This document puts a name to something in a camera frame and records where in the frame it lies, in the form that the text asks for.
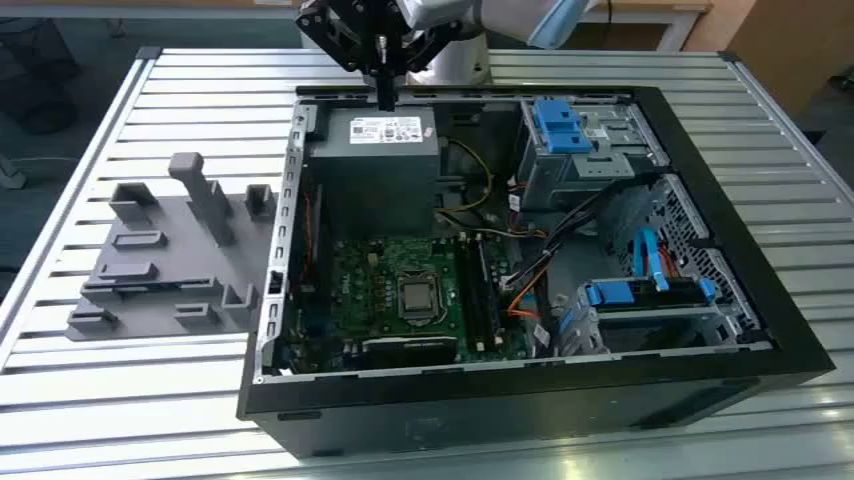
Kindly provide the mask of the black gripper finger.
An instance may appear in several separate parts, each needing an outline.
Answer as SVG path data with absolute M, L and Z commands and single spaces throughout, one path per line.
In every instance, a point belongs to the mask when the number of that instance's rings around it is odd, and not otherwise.
M 408 73 L 425 69 L 448 44 L 448 23 L 416 30 L 397 22 L 386 35 L 386 110 L 393 111 L 397 89 Z
M 364 25 L 362 3 L 302 3 L 294 24 L 313 44 L 348 72 L 358 72 L 373 87 L 376 105 L 388 110 L 388 76 L 380 64 L 376 36 Z

